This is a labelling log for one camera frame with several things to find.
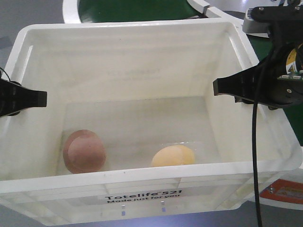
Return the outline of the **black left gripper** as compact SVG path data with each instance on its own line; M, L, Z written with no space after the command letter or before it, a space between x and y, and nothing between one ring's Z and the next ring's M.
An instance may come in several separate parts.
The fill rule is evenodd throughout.
M46 107L47 92L31 90L15 81L0 80L0 116L17 115L32 107Z

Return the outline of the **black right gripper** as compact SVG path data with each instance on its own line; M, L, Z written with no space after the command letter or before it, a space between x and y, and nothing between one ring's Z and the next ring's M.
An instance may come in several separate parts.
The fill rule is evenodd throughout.
M256 66L213 81L214 95L234 96L235 103L271 109L303 103L303 44L272 48Z

